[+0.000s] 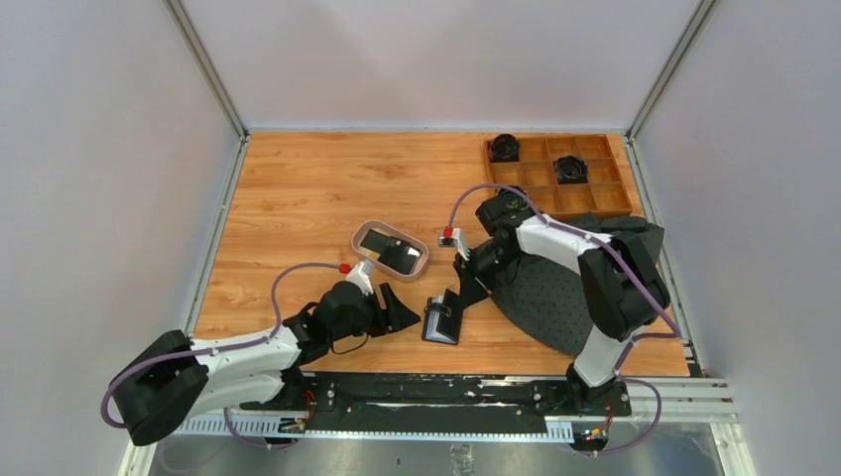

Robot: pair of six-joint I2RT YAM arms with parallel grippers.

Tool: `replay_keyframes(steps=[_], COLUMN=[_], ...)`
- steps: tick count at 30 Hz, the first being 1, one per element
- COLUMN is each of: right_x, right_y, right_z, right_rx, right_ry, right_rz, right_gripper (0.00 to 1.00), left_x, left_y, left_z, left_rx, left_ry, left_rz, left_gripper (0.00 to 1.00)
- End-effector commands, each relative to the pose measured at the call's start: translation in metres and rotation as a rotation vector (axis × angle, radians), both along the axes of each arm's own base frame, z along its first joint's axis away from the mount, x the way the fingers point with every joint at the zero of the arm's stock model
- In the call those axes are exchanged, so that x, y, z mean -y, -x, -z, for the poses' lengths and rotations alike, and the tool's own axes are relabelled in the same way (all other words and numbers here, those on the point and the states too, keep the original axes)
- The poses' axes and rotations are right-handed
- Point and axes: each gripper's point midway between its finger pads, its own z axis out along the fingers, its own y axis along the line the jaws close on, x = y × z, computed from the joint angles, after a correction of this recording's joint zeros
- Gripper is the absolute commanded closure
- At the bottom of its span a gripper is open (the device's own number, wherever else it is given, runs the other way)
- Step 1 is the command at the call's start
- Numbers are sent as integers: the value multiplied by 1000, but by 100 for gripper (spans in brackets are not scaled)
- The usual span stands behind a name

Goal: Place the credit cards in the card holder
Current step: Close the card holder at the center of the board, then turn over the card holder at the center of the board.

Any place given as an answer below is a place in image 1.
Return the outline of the pink oval card tray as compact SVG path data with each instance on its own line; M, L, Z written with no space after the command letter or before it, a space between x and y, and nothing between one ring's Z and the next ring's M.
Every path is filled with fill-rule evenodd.
M429 261L429 249L422 240L381 220L362 223L351 238L351 248L363 260L401 281L419 279Z

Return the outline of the black card holder wallet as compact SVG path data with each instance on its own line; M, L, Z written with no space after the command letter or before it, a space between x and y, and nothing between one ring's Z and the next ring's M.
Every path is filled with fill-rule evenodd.
M438 297L430 297L423 311L422 340L445 345L458 344L464 313L458 293L446 290Z

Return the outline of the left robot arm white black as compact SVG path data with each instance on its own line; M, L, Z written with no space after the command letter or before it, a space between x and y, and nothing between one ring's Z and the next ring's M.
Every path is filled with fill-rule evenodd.
M277 328L216 340L181 330L162 334L112 380L105 403L116 407L136 446L164 439L192 417L243 403L271 401L290 410L304 387L293 374L336 341L376 338L420 320L389 284L366 293L342 281Z

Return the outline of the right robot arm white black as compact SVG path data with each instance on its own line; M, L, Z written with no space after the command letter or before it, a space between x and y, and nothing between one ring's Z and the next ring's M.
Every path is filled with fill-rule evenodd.
M572 356L560 389L533 392L538 411L587 415L613 404L631 346L670 304L642 234L558 221L506 185L476 216L487 241L469 247L452 220L438 237L456 250L458 306L489 299L525 333Z

